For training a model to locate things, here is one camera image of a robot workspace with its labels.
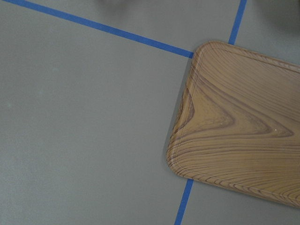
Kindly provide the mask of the wooden tray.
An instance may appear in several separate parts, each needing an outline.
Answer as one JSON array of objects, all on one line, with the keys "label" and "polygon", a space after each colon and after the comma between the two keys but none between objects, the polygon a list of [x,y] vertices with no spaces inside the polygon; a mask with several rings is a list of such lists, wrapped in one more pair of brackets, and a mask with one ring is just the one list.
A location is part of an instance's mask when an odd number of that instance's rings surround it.
[{"label": "wooden tray", "polygon": [[198,47],[166,160],[178,176],[299,207],[299,65],[224,42]]}]

